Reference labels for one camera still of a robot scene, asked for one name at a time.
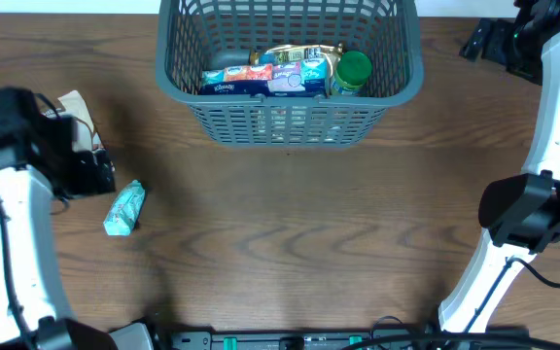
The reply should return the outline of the white brown snack bag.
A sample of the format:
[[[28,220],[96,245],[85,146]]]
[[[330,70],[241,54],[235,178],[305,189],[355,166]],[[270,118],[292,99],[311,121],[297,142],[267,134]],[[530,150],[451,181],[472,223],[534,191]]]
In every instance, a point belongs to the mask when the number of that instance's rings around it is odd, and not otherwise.
[[[59,114],[61,117],[71,117],[74,120],[73,151],[98,152],[103,150],[104,145],[82,96],[76,90],[72,90],[60,96],[58,101],[61,104],[61,108],[57,108],[55,111],[47,108],[43,111],[43,114],[50,119],[54,119],[56,114]]]

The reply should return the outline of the small teal packet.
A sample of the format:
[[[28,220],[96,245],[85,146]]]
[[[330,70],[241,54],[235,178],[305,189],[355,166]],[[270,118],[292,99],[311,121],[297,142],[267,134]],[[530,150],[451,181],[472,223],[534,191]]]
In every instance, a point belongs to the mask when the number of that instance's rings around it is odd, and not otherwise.
[[[103,226],[109,236],[129,236],[138,221],[146,190],[134,180],[125,186],[114,200]]]

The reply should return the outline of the green lid jar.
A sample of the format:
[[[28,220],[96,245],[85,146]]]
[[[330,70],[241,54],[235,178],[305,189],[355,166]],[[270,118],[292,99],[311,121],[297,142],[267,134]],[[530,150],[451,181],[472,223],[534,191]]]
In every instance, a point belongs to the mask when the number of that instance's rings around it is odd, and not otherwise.
[[[331,93],[357,96],[372,73],[372,63],[362,52],[346,52],[336,64],[331,78]]]

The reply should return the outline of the blue tissue pack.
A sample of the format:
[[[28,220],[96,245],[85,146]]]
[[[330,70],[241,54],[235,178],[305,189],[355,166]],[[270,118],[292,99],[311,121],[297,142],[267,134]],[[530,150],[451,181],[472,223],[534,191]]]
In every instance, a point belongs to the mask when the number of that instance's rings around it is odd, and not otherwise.
[[[278,65],[231,66],[203,71],[202,95],[248,94],[276,97],[313,97],[326,94],[329,76],[324,58],[310,58]]]

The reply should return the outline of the gold foil food pouch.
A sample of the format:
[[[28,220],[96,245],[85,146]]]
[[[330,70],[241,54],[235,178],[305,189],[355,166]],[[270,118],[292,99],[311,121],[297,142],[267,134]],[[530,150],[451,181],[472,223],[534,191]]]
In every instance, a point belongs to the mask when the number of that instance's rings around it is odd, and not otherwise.
[[[252,52],[250,64],[273,64],[279,65],[304,59],[325,58],[332,60],[340,58],[343,54],[343,45],[281,45],[263,52]]]

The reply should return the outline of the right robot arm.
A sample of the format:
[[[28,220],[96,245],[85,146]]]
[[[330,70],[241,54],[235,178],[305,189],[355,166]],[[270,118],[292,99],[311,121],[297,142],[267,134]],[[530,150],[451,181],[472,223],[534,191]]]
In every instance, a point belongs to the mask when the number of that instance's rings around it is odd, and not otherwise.
[[[538,118],[520,174],[495,181],[483,192],[478,246],[437,310],[445,333],[484,333],[521,270],[560,289],[560,282],[531,265],[548,245],[560,241],[560,0],[514,5],[519,10],[514,21],[482,19],[460,55],[491,60],[541,86]]]

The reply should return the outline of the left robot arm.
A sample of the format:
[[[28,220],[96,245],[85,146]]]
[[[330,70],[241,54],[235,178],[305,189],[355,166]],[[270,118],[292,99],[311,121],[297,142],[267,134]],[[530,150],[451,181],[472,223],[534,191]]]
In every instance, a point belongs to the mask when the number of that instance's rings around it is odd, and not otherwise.
[[[75,90],[0,89],[0,349],[155,349],[143,321],[103,332],[76,319],[53,240],[53,202],[115,189],[114,167]]]

